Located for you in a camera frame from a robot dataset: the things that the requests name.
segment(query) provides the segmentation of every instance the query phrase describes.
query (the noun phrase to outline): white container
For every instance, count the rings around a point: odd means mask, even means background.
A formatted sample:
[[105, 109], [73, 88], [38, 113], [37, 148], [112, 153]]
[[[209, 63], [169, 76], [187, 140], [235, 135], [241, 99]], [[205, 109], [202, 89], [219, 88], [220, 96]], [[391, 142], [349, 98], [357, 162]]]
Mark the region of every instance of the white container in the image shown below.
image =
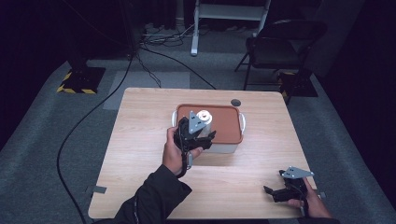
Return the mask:
[[234, 153], [243, 140], [246, 128], [245, 116], [237, 107], [231, 105], [178, 105], [172, 116], [172, 125], [175, 127], [183, 117], [188, 118], [190, 111], [197, 114], [207, 110], [211, 116], [211, 131], [216, 131], [212, 140], [212, 147], [204, 152]]

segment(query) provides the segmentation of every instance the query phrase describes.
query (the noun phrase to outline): wooden table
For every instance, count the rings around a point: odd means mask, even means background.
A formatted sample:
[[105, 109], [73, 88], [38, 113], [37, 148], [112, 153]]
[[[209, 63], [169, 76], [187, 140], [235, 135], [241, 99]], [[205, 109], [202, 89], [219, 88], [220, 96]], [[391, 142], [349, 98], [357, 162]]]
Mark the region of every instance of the wooden table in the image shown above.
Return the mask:
[[[262, 186], [285, 188], [278, 170], [309, 170], [281, 94], [269, 91], [208, 91], [129, 88], [113, 133], [89, 210], [92, 218], [114, 217], [162, 162], [166, 129], [180, 104], [230, 105], [247, 120], [244, 139], [233, 154], [203, 153], [181, 178], [192, 193], [169, 218], [299, 217], [298, 209], [274, 203]], [[316, 188], [312, 177], [308, 180]]]

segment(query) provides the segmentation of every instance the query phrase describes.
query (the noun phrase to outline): cable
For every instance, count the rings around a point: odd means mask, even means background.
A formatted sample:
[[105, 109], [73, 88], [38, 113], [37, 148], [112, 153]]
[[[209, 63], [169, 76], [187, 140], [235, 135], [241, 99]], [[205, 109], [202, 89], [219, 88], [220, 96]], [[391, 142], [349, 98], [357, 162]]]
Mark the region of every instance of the cable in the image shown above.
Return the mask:
[[[189, 31], [193, 26], [194, 26], [194, 25], [191, 25], [191, 26], [190, 26], [189, 28], [187, 28], [183, 33], [181, 33], [181, 32], [178, 30], [177, 26], [176, 26], [177, 34], [175, 34], [175, 35], [169, 35], [169, 36], [166, 36], [166, 37], [156, 38], [156, 39], [150, 40], [155, 34], [157, 34], [158, 32], [161, 31], [161, 30], [159, 30], [159, 31], [155, 32], [153, 35], [148, 35], [149, 38], [146, 39], [146, 40], [143, 42], [143, 44], [145, 44], [145, 45], [147, 44], [147, 45], [151, 45], [151, 46], [161, 46], [161, 45], [164, 45], [164, 46], [166, 46], [166, 47], [176, 47], [176, 46], [183, 45], [183, 44], [184, 44], [183, 39], [187, 36], [186, 34], [188, 33], [188, 31]], [[178, 44], [175, 44], [175, 45], [166, 45], [166, 42], [178, 42], [178, 41], [180, 41], [181, 43], [178, 43]]]
[[181, 62], [181, 61], [179, 61], [179, 60], [177, 60], [177, 59], [174, 59], [174, 58], [172, 58], [172, 57], [169, 57], [169, 56], [167, 56], [167, 55], [161, 54], [161, 53], [159, 53], [159, 52], [152, 51], [152, 50], [147, 49], [147, 48], [142, 48], [142, 47], [140, 47], [140, 48], [141, 48], [142, 50], [147, 51], [147, 52], [151, 52], [151, 53], [154, 53], [154, 54], [161, 55], [161, 56], [163, 56], [163, 57], [165, 57], [165, 58], [174, 60], [174, 61], [176, 61], [176, 62], [182, 64], [183, 66], [185, 66], [186, 68], [188, 68], [190, 71], [192, 71], [196, 76], [198, 76], [202, 81], [204, 81], [207, 85], [209, 85], [211, 88], [213, 88], [213, 90], [216, 90], [216, 87], [214, 87], [212, 84], [210, 84], [208, 81], [206, 81], [203, 77], [201, 77], [198, 73], [196, 73], [194, 70], [192, 70], [190, 67], [188, 67], [188, 66], [187, 66], [186, 64], [184, 64], [183, 62]]
[[93, 26], [89, 21], [87, 21], [75, 8], [73, 8], [68, 2], [66, 2], [65, 0], [62, 0], [70, 9], [72, 9], [72, 11], [74, 11], [85, 23], [87, 23], [87, 25], [89, 25], [94, 31], [96, 31], [99, 35], [102, 35], [104, 38], [118, 44], [124, 47], [130, 47], [128, 44], [122, 43], [118, 40], [115, 40], [111, 37], [109, 37], [108, 35], [105, 35], [103, 32], [101, 32], [100, 30], [98, 30], [95, 26]]
[[67, 187], [67, 185], [66, 185], [66, 183], [65, 183], [65, 181], [64, 181], [64, 178], [63, 178], [63, 176], [62, 176], [62, 173], [61, 173], [60, 159], [61, 159], [62, 150], [64, 149], [64, 144], [66, 143], [67, 139], [70, 137], [70, 135], [72, 134], [72, 132], [77, 128], [77, 126], [78, 126], [85, 118], [87, 118], [97, 107], [99, 107], [102, 103], [104, 103], [110, 96], [112, 96], [112, 95], [120, 88], [122, 82], [125, 80], [125, 78], [126, 78], [126, 76], [127, 76], [127, 74], [128, 74], [129, 68], [131, 67], [131, 63], [132, 63], [132, 60], [129, 61], [128, 67], [127, 67], [126, 72], [125, 72], [125, 75], [124, 75], [124, 77], [122, 78], [122, 80], [121, 80], [119, 86], [118, 86], [113, 92], [111, 92], [104, 100], [102, 100], [98, 105], [96, 105], [93, 109], [91, 109], [84, 117], [82, 117], [82, 119], [80, 119], [80, 120], [75, 124], [75, 126], [69, 131], [69, 133], [67, 134], [67, 136], [66, 136], [66, 137], [64, 138], [64, 140], [62, 141], [61, 146], [59, 147], [59, 150], [58, 150], [58, 157], [57, 157], [57, 159], [56, 159], [56, 168], [57, 168], [57, 171], [58, 171], [58, 176], [59, 176], [59, 178], [61, 179], [61, 182], [62, 182], [62, 185], [64, 186], [64, 189], [66, 190], [66, 192], [67, 192], [67, 194], [69, 195], [70, 199], [73, 201], [74, 206], [75, 206], [76, 209], [78, 210], [78, 214], [79, 214], [79, 216], [80, 216], [81, 221], [82, 221], [83, 224], [86, 224], [87, 221], [85, 220], [84, 215], [82, 214], [81, 209], [80, 209], [80, 207], [78, 206], [78, 203], [77, 203], [76, 199], [73, 197], [73, 194], [70, 192], [69, 188]]
[[142, 65], [142, 68], [148, 72], [148, 75], [157, 83], [158, 87], [161, 87], [161, 81], [159, 78], [157, 78], [154, 73], [152, 73], [151, 71], [149, 71], [149, 69], [143, 64], [143, 61], [140, 59], [140, 55], [139, 52], [136, 53], [136, 58], [139, 61], [140, 65]]

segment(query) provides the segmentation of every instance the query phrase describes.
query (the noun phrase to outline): gray carpet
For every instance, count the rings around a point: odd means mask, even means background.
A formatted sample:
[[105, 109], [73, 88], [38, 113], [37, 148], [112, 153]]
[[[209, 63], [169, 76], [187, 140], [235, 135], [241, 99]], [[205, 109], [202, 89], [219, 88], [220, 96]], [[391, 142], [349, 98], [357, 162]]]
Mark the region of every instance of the gray carpet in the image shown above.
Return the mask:
[[[244, 69], [237, 73], [233, 69], [245, 52], [244, 41], [249, 35], [249, 32], [209, 32], [200, 39], [197, 57], [190, 56], [190, 38], [184, 39], [179, 47], [149, 48], [182, 61], [219, 90], [241, 90]], [[178, 73], [185, 78], [190, 75], [191, 89], [211, 89], [175, 61], [143, 50], [139, 55], [154, 73]], [[57, 93], [70, 68], [65, 63], [49, 77], [1, 151], [0, 223], [81, 223], [57, 176], [57, 153], [74, 125], [114, 89], [128, 61], [123, 58], [92, 60], [88, 65], [106, 68], [98, 94]], [[132, 77], [143, 72], [134, 60], [128, 82], [134, 82]], [[262, 71], [254, 72], [265, 75]], [[163, 84], [168, 81], [160, 77]], [[149, 75], [145, 76], [145, 82], [155, 85]], [[315, 77], [312, 82], [318, 97], [294, 97], [288, 109], [308, 163], [316, 174], [318, 189], [327, 195], [325, 203], [342, 223], [396, 223], [394, 209], [365, 166], [331, 102]], [[106, 103], [113, 109], [99, 106], [80, 123], [65, 143], [60, 159], [65, 182], [89, 222], [87, 211], [92, 186], [96, 184], [118, 112], [114, 110], [118, 103], [113, 103]], [[297, 222], [272, 219], [270, 223]]]
[[128, 87], [166, 89], [190, 88], [190, 73], [188, 72], [152, 72], [151, 75], [147, 72], [128, 72], [126, 78], [122, 81], [124, 75], [125, 71], [119, 71], [116, 74], [109, 94], [119, 85], [120, 87], [105, 101], [103, 109], [118, 110], [120, 108], [122, 95]]

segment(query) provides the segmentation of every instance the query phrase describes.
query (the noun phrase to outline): black curtain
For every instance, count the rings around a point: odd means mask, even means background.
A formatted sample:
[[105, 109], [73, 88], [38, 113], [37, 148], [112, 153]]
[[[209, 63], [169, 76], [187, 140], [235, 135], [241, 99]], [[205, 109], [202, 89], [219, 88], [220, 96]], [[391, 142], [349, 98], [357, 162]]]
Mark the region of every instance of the black curtain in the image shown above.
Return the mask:
[[176, 28], [177, 0], [146, 0], [144, 2], [144, 21], [153, 23], [155, 28]]

